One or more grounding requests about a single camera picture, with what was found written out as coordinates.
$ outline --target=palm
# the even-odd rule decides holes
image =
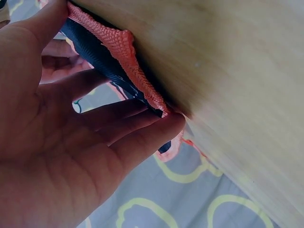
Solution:
[[[75,226],[184,126],[137,101],[77,114],[72,101],[107,81],[93,70],[39,85],[41,52],[66,15],[58,0],[0,31],[0,226]]]

